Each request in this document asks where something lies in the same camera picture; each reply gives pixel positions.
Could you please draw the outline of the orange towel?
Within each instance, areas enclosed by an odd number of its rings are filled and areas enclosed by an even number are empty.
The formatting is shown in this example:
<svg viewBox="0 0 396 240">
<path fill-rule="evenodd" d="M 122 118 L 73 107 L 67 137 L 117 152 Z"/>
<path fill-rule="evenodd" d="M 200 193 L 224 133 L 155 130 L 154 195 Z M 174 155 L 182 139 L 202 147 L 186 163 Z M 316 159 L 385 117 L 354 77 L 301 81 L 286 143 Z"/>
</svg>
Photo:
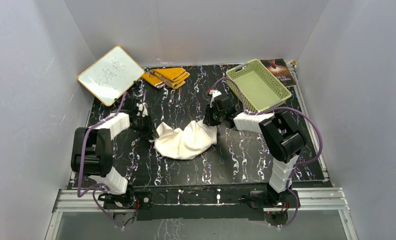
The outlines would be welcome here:
<svg viewBox="0 0 396 240">
<path fill-rule="evenodd" d="M 141 78 L 157 89 L 167 86 L 171 89 L 178 89 L 186 83 L 190 76 L 182 67 L 150 69 Z"/>
</svg>

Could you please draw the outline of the white towel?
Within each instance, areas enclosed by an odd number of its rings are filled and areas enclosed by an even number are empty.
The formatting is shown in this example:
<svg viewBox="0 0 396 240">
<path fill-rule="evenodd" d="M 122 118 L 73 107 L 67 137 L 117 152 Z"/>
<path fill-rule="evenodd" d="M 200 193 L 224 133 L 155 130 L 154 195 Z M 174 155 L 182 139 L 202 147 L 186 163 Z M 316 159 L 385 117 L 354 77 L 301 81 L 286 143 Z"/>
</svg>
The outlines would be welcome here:
<svg viewBox="0 0 396 240">
<path fill-rule="evenodd" d="M 218 129 L 202 120 L 192 120 L 185 128 L 171 128 L 162 122 L 157 128 L 155 150 L 163 157 L 174 160 L 192 160 L 217 144 Z"/>
</svg>

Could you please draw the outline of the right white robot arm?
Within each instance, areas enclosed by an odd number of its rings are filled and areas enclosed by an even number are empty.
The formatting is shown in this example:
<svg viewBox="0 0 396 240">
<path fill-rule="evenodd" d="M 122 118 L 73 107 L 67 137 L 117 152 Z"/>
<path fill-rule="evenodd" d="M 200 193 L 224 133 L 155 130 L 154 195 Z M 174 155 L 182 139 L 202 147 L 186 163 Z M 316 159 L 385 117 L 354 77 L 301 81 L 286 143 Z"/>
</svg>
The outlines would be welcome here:
<svg viewBox="0 0 396 240">
<path fill-rule="evenodd" d="M 293 118 L 286 111 L 275 113 L 245 113 L 230 104 L 229 97 L 218 90 L 210 90 L 203 123 L 207 126 L 224 124 L 239 132 L 261 134 L 273 156 L 272 173 L 266 190 L 250 191 L 242 198 L 251 208 L 281 207 L 292 193 L 292 172 L 302 148 L 307 144 Z"/>
</svg>

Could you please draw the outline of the green plastic basket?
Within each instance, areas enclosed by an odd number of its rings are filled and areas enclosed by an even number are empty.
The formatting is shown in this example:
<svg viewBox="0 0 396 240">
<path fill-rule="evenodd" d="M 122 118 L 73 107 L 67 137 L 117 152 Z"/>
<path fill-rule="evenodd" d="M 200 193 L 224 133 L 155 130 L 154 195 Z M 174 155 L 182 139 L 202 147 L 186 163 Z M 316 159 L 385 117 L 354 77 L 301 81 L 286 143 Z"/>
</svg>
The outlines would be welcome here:
<svg viewBox="0 0 396 240">
<path fill-rule="evenodd" d="M 226 71 L 226 84 L 252 113 L 283 105 L 292 93 L 258 59 Z"/>
</svg>

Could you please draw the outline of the wood framed whiteboard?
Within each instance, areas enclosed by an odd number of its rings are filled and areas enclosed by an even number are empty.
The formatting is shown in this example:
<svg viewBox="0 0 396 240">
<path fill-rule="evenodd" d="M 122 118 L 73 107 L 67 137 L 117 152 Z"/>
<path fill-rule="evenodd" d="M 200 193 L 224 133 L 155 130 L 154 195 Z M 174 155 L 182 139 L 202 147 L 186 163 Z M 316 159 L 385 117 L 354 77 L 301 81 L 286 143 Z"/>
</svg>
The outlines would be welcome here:
<svg viewBox="0 0 396 240">
<path fill-rule="evenodd" d="M 79 74 L 77 81 L 109 107 L 144 73 L 143 67 L 116 45 Z"/>
</svg>

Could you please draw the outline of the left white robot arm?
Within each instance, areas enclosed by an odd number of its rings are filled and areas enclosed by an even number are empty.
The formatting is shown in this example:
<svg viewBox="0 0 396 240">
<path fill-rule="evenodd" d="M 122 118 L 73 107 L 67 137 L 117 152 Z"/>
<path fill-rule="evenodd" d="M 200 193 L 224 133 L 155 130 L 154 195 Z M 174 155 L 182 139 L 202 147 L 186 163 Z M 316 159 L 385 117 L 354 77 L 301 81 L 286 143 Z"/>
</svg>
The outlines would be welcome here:
<svg viewBox="0 0 396 240">
<path fill-rule="evenodd" d="M 84 191 L 79 190 L 79 197 L 100 192 L 99 201 L 126 209 L 137 202 L 131 183 L 113 166 L 113 140 L 129 129 L 140 132 L 149 141 L 158 137 L 148 105 L 132 97 L 122 100 L 116 111 L 95 125 L 75 130 L 71 169 L 78 173 L 80 181 L 88 177 L 96 182 Z"/>
</svg>

